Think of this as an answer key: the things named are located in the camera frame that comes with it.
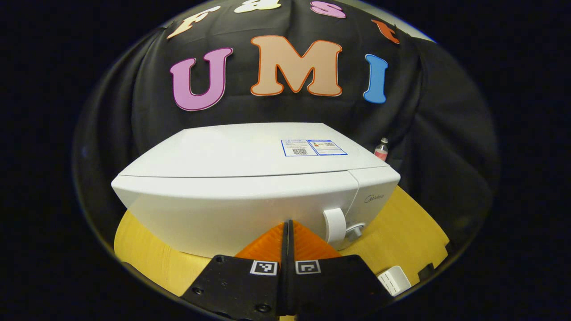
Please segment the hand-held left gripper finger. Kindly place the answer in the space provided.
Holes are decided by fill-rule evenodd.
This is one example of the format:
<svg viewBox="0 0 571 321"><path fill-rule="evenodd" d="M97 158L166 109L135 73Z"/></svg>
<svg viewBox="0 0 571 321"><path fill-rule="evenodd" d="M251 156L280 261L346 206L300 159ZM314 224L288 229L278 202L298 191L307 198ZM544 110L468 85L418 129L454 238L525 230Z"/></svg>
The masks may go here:
<svg viewBox="0 0 571 321"><path fill-rule="evenodd" d="M301 224L288 222L288 314L295 319L362 319L393 297L359 255L301 259Z"/></svg>
<svg viewBox="0 0 571 321"><path fill-rule="evenodd" d="M288 222L279 232L279 262L216 255L181 299L222 321L278 321L288 311Z"/></svg>

